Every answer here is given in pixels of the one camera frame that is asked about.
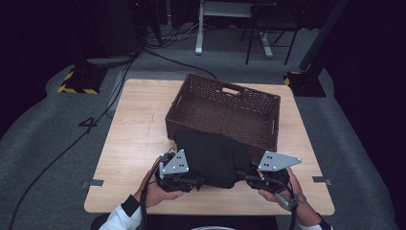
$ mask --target wooden table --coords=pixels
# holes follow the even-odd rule
[[[108,213],[134,194],[146,172],[159,156],[175,147],[168,139],[165,116],[180,89],[180,80],[128,80],[108,132],[94,179],[102,187],[91,187],[84,203],[90,213]],[[322,176],[305,126],[290,89],[284,85],[241,84],[281,96],[278,152],[300,157],[292,167],[301,181],[307,200],[321,215],[332,215],[334,206]],[[180,215],[289,215],[239,181],[233,189],[203,186],[198,192],[149,208],[151,214]]]

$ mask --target hand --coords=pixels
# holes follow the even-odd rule
[[[290,168],[286,168],[287,172],[289,173],[290,177],[290,184],[288,185],[290,189],[293,187],[293,194],[298,196],[298,199],[300,202],[305,202],[305,196],[303,195],[302,187],[298,181],[298,178],[296,175],[292,172]],[[291,211],[289,207],[286,207],[283,203],[281,203],[277,197],[265,190],[258,190],[258,193],[263,196],[266,200],[271,201],[271,202],[277,202],[284,210],[286,211]],[[290,193],[287,190],[284,190],[279,193],[280,196],[282,196],[286,201],[289,201],[291,199]]]
[[[140,185],[140,188],[134,194],[134,197],[135,197],[135,199],[138,200],[138,202],[140,202],[140,200],[141,200],[142,190],[144,189],[144,186],[147,183],[147,179],[151,173],[152,173],[152,177],[151,177],[151,181],[149,182],[149,185],[148,185],[147,200],[146,200],[147,208],[161,203],[162,200],[174,200],[183,195],[182,191],[175,191],[175,192],[167,193],[167,192],[163,191],[161,188],[159,188],[159,186],[156,184],[155,176],[153,175],[155,172],[153,172],[151,169],[147,172],[146,176],[143,179],[143,182]]]
[[[321,222],[321,217],[314,211],[314,209],[310,206],[309,203],[307,203],[307,200],[305,198],[305,195],[302,191],[302,187],[298,181],[298,178],[296,175],[292,172],[290,168],[286,168],[287,172],[289,173],[290,177],[290,183],[292,186],[289,188],[293,189],[293,194],[298,196],[299,199],[299,206],[296,210],[296,218],[298,222],[301,225],[304,226],[314,226],[317,225]],[[271,201],[271,202],[277,202],[284,210],[291,211],[289,207],[286,207],[284,204],[282,204],[276,197],[275,195],[264,191],[264,190],[259,190],[258,193],[263,196],[266,200]],[[290,200],[290,193],[287,190],[284,190],[280,192],[280,195],[287,201]]]

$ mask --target brown wicker basket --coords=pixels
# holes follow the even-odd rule
[[[177,130],[220,133],[260,161],[277,150],[280,103],[278,95],[190,74],[166,116],[168,137]]]

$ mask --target black cloth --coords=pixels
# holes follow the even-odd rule
[[[190,171],[185,177],[202,177],[204,184],[231,189],[240,179],[236,171],[251,171],[250,156],[242,144],[217,133],[177,131],[177,150],[184,150]]]

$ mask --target dark background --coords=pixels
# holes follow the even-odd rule
[[[46,97],[47,81],[74,62],[72,51],[85,58],[111,55],[104,50],[87,20],[101,35],[119,29],[129,36],[135,35],[128,27],[101,28],[100,19],[92,11],[92,2],[80,1],[80,5],[87,15],[93,16],[86,19],[75,1],[55,4],[62,11],[58,15],[64,19],[53,18],[55,14],[35,1],[0,3],[0,136],[22,113]],[[173,0],[170,6],[175,26],[195,21],[196,14],[185,13],[188,7],[198,7],[194,1]],[[318,11],[328,12],[329,6]],[[350,1],[313,60],[331,75],[334,96],[388,186],[397,217],[401,217],[401,207],[406,206],[402,195],[406,174],[405,9],[402,1]],[[72,41],[69,45],[55,24],[67,18],[70,21],[66,23],[66,31]],[[317,25],[324,19],[309,17],[307,20]],[[403,219],[397,222],[404,226]]]

